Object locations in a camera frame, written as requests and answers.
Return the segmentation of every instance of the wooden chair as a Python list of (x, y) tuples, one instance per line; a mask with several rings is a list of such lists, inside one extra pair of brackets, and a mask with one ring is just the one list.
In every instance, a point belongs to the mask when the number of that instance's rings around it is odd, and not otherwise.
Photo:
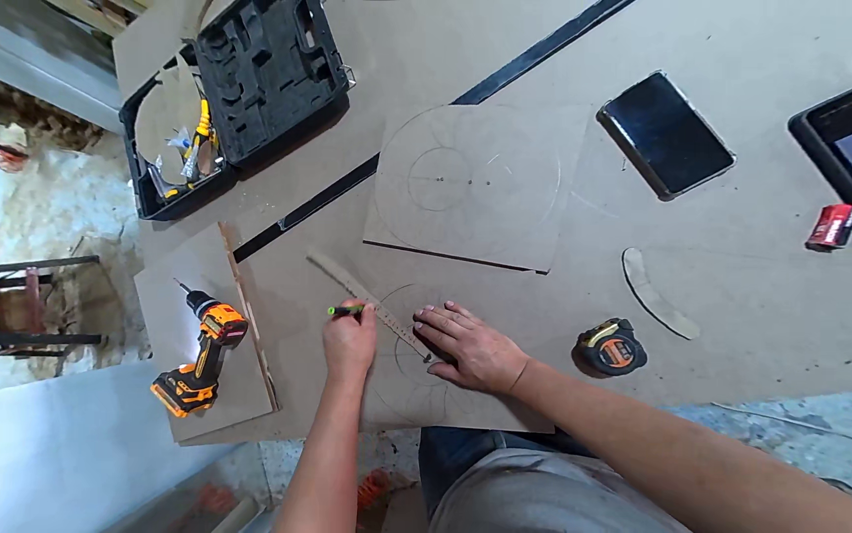
[(44, 328), (40, 286), (53, 283), (46, 267), (99, 263), (96, 255), (0, 265), (0, 273), (24, 271), (24, 277), (0, 278), (0, 356), (59, 357), (65, 350), (42, 349), (53, 345), (100, 344), (101, 335), (52, 335)]

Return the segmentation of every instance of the red box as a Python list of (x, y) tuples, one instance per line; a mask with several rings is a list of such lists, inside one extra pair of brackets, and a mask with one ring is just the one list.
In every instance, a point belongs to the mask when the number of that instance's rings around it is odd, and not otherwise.
[(815, 251), (843, 248), (851, 232), (852, 206), (849, 204), (827, 206), (821, 210), (821, 217), (804, 246)]

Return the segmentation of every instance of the black tool case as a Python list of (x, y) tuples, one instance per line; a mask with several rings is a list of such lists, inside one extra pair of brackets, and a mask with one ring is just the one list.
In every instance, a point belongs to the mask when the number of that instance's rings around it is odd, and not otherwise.
[(133, 190), (145, 220), (176, 220), (195, 211), (240, 176), (254, 174), (309, 139), (347, 106), (349, 82), (321, 0), (238, 0), (181, 55), (190, 66), (198, 65), (226, 162), (194, 190), (163, 202), (136, 150), (137, 111), (158, 83), (148, 81), (120, 112)]

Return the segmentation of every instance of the gray shirt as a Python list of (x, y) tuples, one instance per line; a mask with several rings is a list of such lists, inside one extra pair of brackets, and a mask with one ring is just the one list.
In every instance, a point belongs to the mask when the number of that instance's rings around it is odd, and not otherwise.
[(603, 461), (503, 449), (445, 493), (434, 533), (482, 531), (687, 532)]

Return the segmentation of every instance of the metal ruler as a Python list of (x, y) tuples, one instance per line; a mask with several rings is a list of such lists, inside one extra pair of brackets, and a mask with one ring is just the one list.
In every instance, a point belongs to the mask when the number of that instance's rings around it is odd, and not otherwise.
[(430, 352), (430, 349), (427, 348), (422, 341), (417, 339), (415, 335), (408, 332), (406, 328), (404, 328), (402, 324), (396, 320), (396, 316), (394, 316), (389, 309), (386, 309), (379, 300), (372, 296), (370, 291), (351, 276), (346, 269), (315, 249), (307, 250), (307, 260), (312, 262), (325, 274), (333, 278), (334, 281), (339, 283), (343, 288), (347, 289), (347, 292), (353, 295), (354, 298), (360, 298), (361, 300), (365, 300), (370, 304), (375, 305), (376, 316), (384, 324), (386, 324), (387, 327), (392, 329), (399, 338), (411, 346), (417, 354), (423, 357), (423, 362), (430, 362), (432, 360), (432, 352)]

